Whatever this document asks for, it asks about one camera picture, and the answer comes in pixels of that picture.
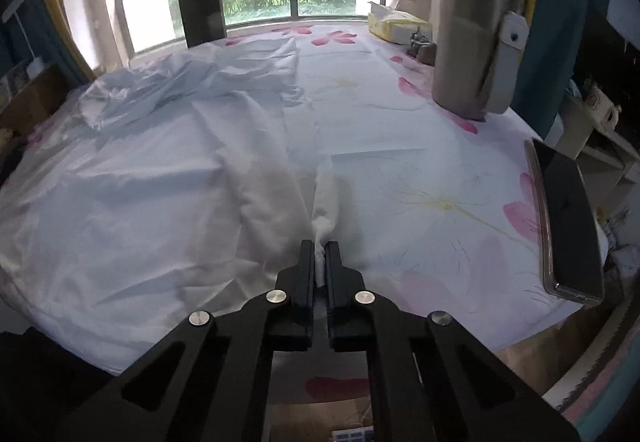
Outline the white desk lamp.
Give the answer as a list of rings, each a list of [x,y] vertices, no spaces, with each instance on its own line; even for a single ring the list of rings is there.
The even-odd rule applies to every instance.
[[[26,66],[27,76],[30,80],[35,80],[44,71],[44,61],[42,58],[40,58],[40,56],[35,54],[34,48],[29,41],[20,14],[18,14],[18,11],[20,10],[20,7],[24,4],[24,2],[25,0],[12,0],[2,12],[1,19],[3,24],[6,24],[9,20],[15,20],[17,22],[17,26],[18,28],[20,28],[30,54],[30,61]]]

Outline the small dark figurine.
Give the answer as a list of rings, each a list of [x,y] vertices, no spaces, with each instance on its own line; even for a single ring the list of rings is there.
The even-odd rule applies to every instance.
[[[418,28],[411,34],[408,55],[421,64],[434,66],[437,55],[437,44],[427,38]]]

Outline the black smartphone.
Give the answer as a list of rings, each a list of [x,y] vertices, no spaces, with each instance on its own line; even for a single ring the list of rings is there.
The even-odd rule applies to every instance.
[[[597,220],[574,159],[537,139],[525,142],[538,216],[540,272],[548,294],[582,306],[604,298]]]

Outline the brown cardboard box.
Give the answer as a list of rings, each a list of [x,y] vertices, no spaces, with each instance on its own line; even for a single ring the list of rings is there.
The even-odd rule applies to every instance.
[[[51,117],[64,103],[70,90],[66,78],[56,65],[47,67],[2,110],[1,128],[20,136],[29,136],[38,124]]]

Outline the floral pink bed sheet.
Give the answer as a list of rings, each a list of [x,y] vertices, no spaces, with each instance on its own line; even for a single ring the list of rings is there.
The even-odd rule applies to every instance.
[[[330,240],[367,288],[401,310],[444,310],[500,350],[559,325],[578,304],[540,276],[533,178],[516,113],[464,120],[431,97],[432,72],[357,25],[264,30],[292,37],[338,215]]]

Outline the yellow tissue pack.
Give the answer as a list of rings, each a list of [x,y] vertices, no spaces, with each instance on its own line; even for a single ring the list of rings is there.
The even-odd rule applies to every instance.
[[[408,46],[415,36],[433,40],[432,26],[426,20],[375,2],[370,3],[367,24],[369,32],[375,37],[401,46]]]

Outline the white sheer large garment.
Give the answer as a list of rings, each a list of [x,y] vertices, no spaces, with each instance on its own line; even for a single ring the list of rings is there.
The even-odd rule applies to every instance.
[[[193,310],[268,290],[338,215],[302,57],[206,44],[80,92],[2,186],[2,299],[118,374]]]

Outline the stainless steel thermos cup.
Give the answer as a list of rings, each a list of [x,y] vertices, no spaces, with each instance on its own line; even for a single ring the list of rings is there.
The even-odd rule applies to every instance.
[[[529,26],[526,0],[440,0],[433,100],[469,120],[513,100]]]

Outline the teal curtain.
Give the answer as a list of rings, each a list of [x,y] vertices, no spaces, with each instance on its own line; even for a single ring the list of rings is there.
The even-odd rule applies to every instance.
[[[536,0],[511,108],[538,136],[561,107],[588,12],[607,8],[608,0]]]

